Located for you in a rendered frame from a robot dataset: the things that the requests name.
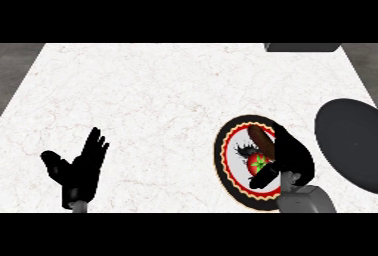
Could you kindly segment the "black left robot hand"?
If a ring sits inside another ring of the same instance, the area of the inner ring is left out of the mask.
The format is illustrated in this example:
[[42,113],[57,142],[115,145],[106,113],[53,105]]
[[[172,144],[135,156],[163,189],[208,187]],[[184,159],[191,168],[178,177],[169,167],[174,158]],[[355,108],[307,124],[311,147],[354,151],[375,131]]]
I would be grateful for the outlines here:
[[81,154],[67,162],[53,151],[45,150],[39,158],[47,168],[48,177],[62,187],[62,207],[70,210],[69,204],[78,200],[87,205],[94,198],[100,168],[109,143],[100,134],[100,129],[93,128],[87,136]]

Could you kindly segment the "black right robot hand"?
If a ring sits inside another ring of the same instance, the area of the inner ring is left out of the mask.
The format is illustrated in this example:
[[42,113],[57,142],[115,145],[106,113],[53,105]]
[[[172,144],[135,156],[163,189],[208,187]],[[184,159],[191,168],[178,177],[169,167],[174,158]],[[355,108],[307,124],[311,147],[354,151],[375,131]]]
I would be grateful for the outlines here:
[[277,123],[273,124],[273,130],[276,135],[274,159],[268,159],[270,162],[251,178],[251,189],[262,189],[283,172],[301,175],[295,182],[296,186],[305,186],[314,178],[314,162],[305,146]]

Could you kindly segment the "red tomato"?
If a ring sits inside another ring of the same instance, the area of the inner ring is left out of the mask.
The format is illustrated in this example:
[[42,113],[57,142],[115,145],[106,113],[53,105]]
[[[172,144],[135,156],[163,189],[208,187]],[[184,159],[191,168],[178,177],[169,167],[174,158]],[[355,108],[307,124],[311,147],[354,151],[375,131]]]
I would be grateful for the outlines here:
[[268,163],[268,158],[261,153],[252,153],[248,157],[246,167],[252,176],[256,175],[265,164]]

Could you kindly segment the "white plate with black rim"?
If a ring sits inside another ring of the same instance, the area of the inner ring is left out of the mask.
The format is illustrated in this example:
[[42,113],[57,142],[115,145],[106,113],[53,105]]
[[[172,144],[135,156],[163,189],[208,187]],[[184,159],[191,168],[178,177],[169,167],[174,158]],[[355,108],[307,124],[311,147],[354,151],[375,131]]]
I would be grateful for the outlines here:
[[220,128],[214,142],[214,166],[218,179],[233,199],[256,211],[274,211],[280,195],[280,177],[276,177],[262,189],[251,189],[254,177],[246,161],[252,153],[259,153],[248,135],[248,127],[256,125],[270,140],[276,139],[273,121],[258,115],[233,118]]

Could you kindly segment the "dark grey pan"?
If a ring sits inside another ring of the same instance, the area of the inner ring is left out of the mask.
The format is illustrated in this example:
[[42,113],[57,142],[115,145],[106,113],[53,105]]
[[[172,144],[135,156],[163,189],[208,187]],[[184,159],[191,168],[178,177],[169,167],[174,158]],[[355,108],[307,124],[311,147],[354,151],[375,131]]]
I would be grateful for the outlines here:
[[335,171],[378,194],[378,109],[352,99],[329,101],[316,114],[314,134]]

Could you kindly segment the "brown sausage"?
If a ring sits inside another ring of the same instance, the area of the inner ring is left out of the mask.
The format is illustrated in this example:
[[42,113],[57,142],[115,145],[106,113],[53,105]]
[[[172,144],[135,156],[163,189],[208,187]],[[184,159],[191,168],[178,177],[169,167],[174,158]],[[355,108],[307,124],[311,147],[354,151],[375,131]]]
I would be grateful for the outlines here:
[[251,125],[248,127],[248,135],[252,140],[252,142],[256,145],[258,151],[262,153],[262,155],[273,160],[274,159],[274,144],[270,140],[268,136],[265,135],[265,132],[256,125]]

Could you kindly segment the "dark grey box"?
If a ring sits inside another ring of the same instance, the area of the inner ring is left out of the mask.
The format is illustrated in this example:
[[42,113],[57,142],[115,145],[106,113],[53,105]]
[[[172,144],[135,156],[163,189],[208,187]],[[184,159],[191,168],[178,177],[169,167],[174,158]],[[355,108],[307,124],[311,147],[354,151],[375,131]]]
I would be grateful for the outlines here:
[[267,52],[333,52],[339,43],[265,43]]

